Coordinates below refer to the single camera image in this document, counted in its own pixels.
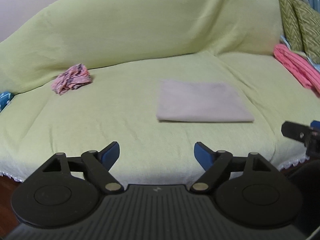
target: silver bolt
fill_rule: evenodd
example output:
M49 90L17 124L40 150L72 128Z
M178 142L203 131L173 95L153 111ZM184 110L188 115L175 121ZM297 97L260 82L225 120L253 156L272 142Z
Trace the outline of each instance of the silver bolt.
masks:
M196 191L204 191L209 188L208 184L203 182L198 182L192 185L193 189Z
M121 185L116 182L111 182L111 183L106 184L105 188L109 191L116 191L116 190L121 189Z

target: pink crumpled cloth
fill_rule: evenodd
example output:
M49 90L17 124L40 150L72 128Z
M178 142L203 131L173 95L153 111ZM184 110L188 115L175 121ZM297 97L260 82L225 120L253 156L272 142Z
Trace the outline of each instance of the pink crumpled cloth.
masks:
M85 65L74 65L61 73L51 84L51 88L59 95L63 95L68 90L78 89L92 82L90 73Z
M320 73L303 57L291 52L284 44L277 44L273 49L276 59L307 89L320 94Z

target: wooden floor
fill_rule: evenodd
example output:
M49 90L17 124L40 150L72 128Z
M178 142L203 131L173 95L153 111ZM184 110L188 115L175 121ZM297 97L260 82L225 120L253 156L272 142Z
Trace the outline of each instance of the wooden floor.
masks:
M10 205L11 194L18 185L18 182L7 176L0 177L0 237L18 225Z

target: lace trim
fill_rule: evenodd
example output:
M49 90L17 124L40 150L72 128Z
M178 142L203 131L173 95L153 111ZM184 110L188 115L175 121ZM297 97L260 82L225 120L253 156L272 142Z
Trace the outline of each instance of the lace trim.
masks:
M5 171L0 171L0 176L2 177L3 175L9 177L9 179L14 179L14 181L16 181L16 182L23 182L24 181L24 179L12 176L11 174L9 174Z
M305 153L303 155L301 155L300 157L298 158L295 158L295 159L292 159L292 160L289 160L289 161L285 161L283 163L281 163L279 166L278 166L278 170L282 170L282 169L288 169L290 168L292 165L295 167L297 166L299 163L304 163L306 160L309 160L310 157L307 156Z

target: chevron pattern cushion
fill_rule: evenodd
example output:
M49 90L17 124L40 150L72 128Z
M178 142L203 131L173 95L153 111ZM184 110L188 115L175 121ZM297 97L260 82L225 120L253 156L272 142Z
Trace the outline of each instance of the chevron pattern cushion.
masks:
M284 33L292 50L303 51L301 31L292 0L279 0Z
M313 62L320 64L320 14L309 4L292 0L298 17L304 50Z

